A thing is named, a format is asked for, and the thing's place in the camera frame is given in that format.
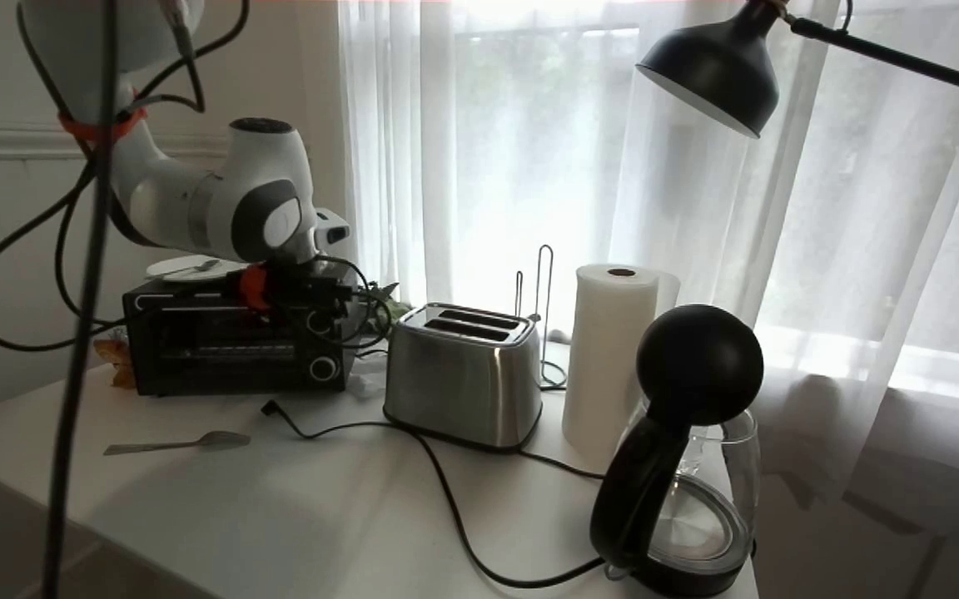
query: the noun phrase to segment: black coffee maker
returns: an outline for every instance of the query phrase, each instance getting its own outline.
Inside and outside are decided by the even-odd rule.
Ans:
[[[593,504],[588,540],[609,569],[663,594],[714,594],[734,581],[752,549],[750,516],[734,504],[741,485],[718,492],[704,479],[677,474],[677,468],[691,424],[734,423],[752,401],[762,381],[762,350],[734,317],[714,307],[680,307],[646,330],[636,371],[649,406],[609,461]],[[721,528],[704,552],[677,554],[668,543],[660,543],[677,520],[668,504],[681,500]]]

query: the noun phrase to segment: toaster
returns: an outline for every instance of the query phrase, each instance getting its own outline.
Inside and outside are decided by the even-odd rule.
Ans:
[[[518,450],[536,430],[532,319],[429,302],[405,311],[385,357],[385,419],[482,450]]]

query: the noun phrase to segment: lamp arm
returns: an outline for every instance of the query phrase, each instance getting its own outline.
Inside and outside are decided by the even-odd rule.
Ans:
[[[851,54],[863,54],[863,57],[871,57],[871,59],[882,59],[882,64],[893,64],[893,65],[902,65],[902,68],[912,68],[912,74],[922,74],[922,76],[933,76],[933,79],[959,86],[959,68],[950,68],[941,64],[930,64],[930,59],[918,59],[912,54],[899,54],[899,49],[859,39],[859,37],[845,32],[845,28],[828,28],[828,25],[822,25],[817,20],[800,20],[800,17],[790,17],[790,14],[783,20],[800,37],[822,39],[822,43],[831,43],[831,45],[842,45],[842,49],[851,49]]]

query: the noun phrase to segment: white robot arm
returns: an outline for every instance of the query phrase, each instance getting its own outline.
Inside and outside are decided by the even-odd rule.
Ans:
[[[63,103],[75,140],[95,137],[101,8],[90,0],[21,0],[21,25],[33,59]],[[125,0],[120,8],[116,109],[133,107],[125,74],[173,59],[173,24],[193,28],[204,0]],[[156,246],[231,256],[244,261],[304,261],[344,240],[349,227],[312,206],[304,137],[279,119],[236,119],[221,174],[171,159],[144,109],[116,126],[112,188],[125,227]]]

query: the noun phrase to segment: wall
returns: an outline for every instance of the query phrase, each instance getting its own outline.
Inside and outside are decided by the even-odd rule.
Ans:
[[[217,37],[236,17],[236,2],[217,0],[204,20],[199,39]],[[178,107],[156,109],[156,140],[178,159],[217,165],[226,143],[226,123],[244,114],[267,114],[297,123],[308,146],[317,203],[340,210],[344,199],[344,143],[337,119],[337,86],[325,79],[332,14],[325,2],[253,2],[245,32],[204,59],[211,96],[207,115]],[[13,2],[0,0],[0,235],[26,217],[51,206],[75,176],[78,161],[67,137],[52,123],[52,107],[24,57]],[[75,279],[83,256],[83,227],[68,246],[68,272]],[[0,333],[10,339],[63,339],[68,311],[52,296],[51,279],[52,229],[41,229],[0,261]],[[149,260],[163,249],[138,249],[112,235],[102,272],[102,317],[116,317],[120,291],[144,279]],[[0,399],[63,377],[67,351],[21,357],[0,350]]]

